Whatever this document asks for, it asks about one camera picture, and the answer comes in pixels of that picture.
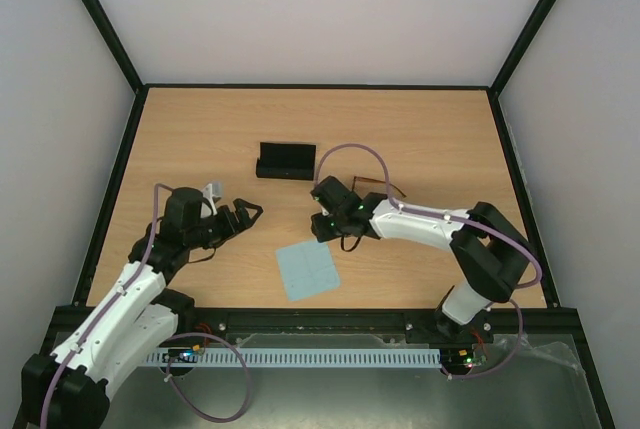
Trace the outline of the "brown translucent sunglasses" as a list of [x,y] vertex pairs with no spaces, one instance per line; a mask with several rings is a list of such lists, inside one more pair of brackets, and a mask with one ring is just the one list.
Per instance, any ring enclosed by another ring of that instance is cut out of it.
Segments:
[[[370,177],[364,177],[364,176],[354,176],[352,178],[352,182],[351,182],[352,190],[355,190],[357,187],[364,186],[364,185],[376,186],[382,189],[386,188],[386,182],[382,179],[376,179],[376,178],[370,178]],[[389,187],[391,188],[391,192],[394,196],[399,196],[400,198],[407,197],[407,194],[395,184],[390,183]]]

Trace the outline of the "light blue cleaning cloth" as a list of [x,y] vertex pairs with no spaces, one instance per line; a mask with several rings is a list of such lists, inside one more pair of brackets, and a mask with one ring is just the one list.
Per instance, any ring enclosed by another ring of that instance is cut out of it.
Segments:
[[305,241],[275,251],[281,280],[290,302],[337,289],[341,279],[326,243]]

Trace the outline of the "black sunglasses case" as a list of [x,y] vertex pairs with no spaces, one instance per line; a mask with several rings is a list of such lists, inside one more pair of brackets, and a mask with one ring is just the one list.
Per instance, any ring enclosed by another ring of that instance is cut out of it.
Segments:
[[261,142],[255,174],[258,178],[311,181],[315,161],[314,144]]

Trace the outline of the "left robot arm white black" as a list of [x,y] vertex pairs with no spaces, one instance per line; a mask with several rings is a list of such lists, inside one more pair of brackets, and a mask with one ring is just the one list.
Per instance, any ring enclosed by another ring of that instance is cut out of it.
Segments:
[[215,251],[250,229],[261,206],[217,205],[217,186],[172,189],[156,202],[144,236],[84,322],[21,371],[21,410],[40,428],[98,428],[129,376],[158,346],[191,338],[193,298],[170,289],[194,250]]

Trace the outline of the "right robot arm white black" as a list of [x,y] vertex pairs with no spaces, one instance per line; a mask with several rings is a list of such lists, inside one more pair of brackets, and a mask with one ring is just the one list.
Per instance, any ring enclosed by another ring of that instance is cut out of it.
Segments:
[[311,231],[319,242],[398,239],[454,256],[464,280],[443,297],[432,323],[450,341],[466,334],[481,311],[508,302],[532,264],[526,238],[489,203],[479,202],[469,210],[436,210],[382,193],[360,197],[333,176],[315,185],[311,196],[321,207],[311,216]]

